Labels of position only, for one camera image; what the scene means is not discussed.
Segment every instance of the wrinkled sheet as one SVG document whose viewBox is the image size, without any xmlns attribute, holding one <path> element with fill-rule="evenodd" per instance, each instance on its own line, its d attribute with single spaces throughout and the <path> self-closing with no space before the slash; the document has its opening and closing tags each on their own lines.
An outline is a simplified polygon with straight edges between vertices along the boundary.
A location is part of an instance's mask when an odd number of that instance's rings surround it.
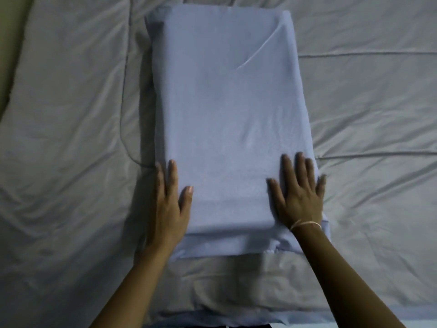
<svg viewBox="0 0 437 328">
<path fill-rule="evenodd" d="M 0 326 L 87 327 L 132 266 L 155 161 L 144 17 L 183 1 L 291 11 L 332 242 L 399 317 L 436 318 L 436 0 L 35 0 L 0 123 Z M 170 264 L 147 321 L 326 310 L 303 256 L 249 254 Z"/>
<path fill-rule="evenodd" d="M 274 218 L 266 183 L 279 179 L 281 154 L 314 159 L 290 13 L 176 5 L 145 20 L 158 102 L 156 158 L 177 161 L 180 191 L 196 189 L 187 235 L 172 259 L 301 253 Z"/>
</svg>

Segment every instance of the hand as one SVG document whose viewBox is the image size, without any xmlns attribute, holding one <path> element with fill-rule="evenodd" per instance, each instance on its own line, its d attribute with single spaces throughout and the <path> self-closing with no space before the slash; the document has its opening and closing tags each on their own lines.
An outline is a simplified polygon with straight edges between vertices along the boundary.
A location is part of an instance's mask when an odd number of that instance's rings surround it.
<svg viewBox="0 0 437 328">
<path fill-rule="evenodd" d="M 149 223 L 147 245 L 163 246 L 170 252 L 182 240 L 190 220 L 193 187 L 186 187 L 182 204 L 178 203 L 178 168 L 176 162 L 169 163 L 169 183 L 165 184 L 161 165 L 156 164 L 156 190 L 154 214 Z"/>
<path fill-rule="evenodd" d="M 286 154 L 282 156 L 282 166 L 287 184 L 286 198 L 284 198 L 281 187 L 276 180 L 272 178 L 267 180 L 279 220 L 288 229 L 298 220 L 301 222 L 314 221 L 320 224 L 326 176 L 322 175 L 316 183 L 313 161 L 305 159 L 302 152 L 297 154 L 296 173 Z"/>
</svg>

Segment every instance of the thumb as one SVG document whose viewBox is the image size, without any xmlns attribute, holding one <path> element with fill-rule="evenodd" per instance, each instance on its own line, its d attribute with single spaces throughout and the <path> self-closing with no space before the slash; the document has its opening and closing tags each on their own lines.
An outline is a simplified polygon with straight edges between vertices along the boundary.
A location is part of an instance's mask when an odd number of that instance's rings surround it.
<svg viewBox="0 0 437 328">
<path fill-rule="evenodd" d="M 191 203 L 193 202 L 193 192 L 194 188 L 188 186 L 183 192 L 182 205 L 180 208 L 180 215 L 186 218 L 190 218 Z"/>
</svg>

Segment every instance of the bed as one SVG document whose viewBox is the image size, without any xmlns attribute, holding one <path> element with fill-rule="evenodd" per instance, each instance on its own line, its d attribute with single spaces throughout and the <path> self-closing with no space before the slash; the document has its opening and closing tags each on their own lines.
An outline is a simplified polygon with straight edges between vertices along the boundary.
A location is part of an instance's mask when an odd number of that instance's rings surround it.
<svg viewBox="0 0 437 328">
<path fill-rule="evenodd" d="M 132 266 L 155 159 L 144 17 L 182 2 L 290 10 L 332 242 L 400 318 L 436 319 L 436 0 L 34 0 L 0 123 L 1 326 L 86 327 Z M 173 262 L 145 322 L 332 320 L 286 253 Z"/>
</svg>

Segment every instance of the folded sheet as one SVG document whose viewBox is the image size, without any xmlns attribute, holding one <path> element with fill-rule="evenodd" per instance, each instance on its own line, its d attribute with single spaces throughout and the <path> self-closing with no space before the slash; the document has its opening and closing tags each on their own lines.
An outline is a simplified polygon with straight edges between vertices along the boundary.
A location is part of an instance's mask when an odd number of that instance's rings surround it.
<svg viewBox="0 0 437 328">
<path fill-rule="evenodd" d="M 275 220 L 266 184 L 280 177 L 282 153 L 314 159 L 290 13 L 178 5 L 146 25 L 156 158 L 177 161 L 180 189 L 194 186 L 173 258 L 301 251 Z"/>
</svg>

